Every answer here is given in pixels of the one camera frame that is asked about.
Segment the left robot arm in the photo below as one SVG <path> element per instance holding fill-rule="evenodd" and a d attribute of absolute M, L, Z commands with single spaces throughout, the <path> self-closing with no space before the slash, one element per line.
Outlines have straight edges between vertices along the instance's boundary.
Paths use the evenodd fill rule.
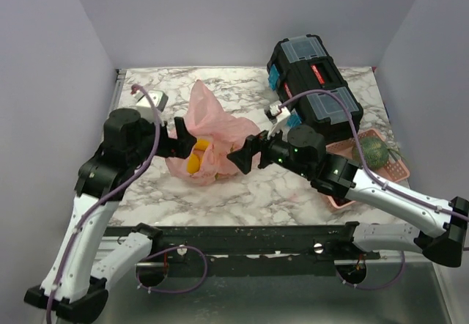
<path fill-rule="evenodd" d="M 109 114 L 103 141 L 78 172 L 73 211 L 59 253 L 42 284 L 29 288 L 24 301 L 70 323 L 93 323 L 103 311 L 109 290 L 141 259 L 157 260 L 162 231 L 146 224 L 134 227 L 127 240 L 95 263 L 108 223 L 127 187 L 154 156 L 187 158 L 196 143 L 184 119 L 174 119 L 176 136 L 166 122 L 154 123 L 131 108 Z"/>

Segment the pink plastic bag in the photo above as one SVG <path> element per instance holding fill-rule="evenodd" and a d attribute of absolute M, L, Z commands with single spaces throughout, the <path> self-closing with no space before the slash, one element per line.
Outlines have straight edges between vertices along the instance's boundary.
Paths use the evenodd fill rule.
<path fill-rule="evenodd" d="M 195 174 L 186 171 L 188 158 L 167 158 L 166 165 L 171 176 L 194 185 L 209 185 L 238 174 L 240 170 L 226 156 L 240 149 L 247 136 L 260 133 L 259 127 L 250 119 L 226 112 L 213 92 L 200 80 L 191 89 L 184 121 L 190 134 L 197 139 L 208 140 L 211 145 Z"/>

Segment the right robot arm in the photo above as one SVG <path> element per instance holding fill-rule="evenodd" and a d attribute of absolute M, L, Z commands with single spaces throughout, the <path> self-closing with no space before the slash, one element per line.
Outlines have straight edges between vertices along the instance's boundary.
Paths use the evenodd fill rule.
<path fill-rule="evenodd" d="M 324 137 L 308 125 L 291 129 L 287 138 L 267 131 L 250 135 L 227 158 L 243 173 L 272 163 L 308 180 L 318 192 L 361 202 L 404 221 L 403 225 L 358 224 L 337 241 L 338 253 L 354 259 L 362 251 L 411 251 L 449 268 L 462 264 L 468 230 L 468 201 L 438 199 L 393 183 L 364 166 L 326 150 Z"/>

